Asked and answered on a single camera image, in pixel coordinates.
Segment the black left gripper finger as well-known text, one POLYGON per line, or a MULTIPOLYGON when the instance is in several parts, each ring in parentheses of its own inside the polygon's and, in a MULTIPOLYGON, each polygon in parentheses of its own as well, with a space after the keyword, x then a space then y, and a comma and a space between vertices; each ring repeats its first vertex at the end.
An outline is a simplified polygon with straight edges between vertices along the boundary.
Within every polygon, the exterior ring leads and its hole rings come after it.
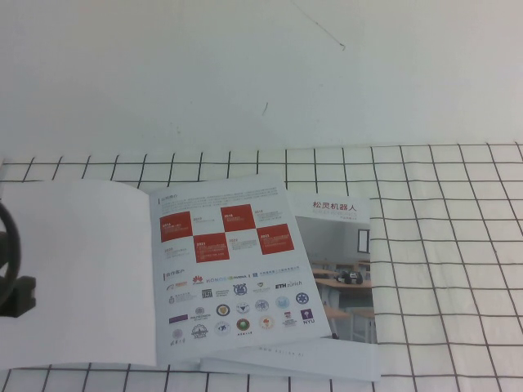
POLYGON ((36 278, 29 276, 19 277, 7 296, 1 303, 1 316, 8 318, 19 318, 36 306, 34 290, 36 278))

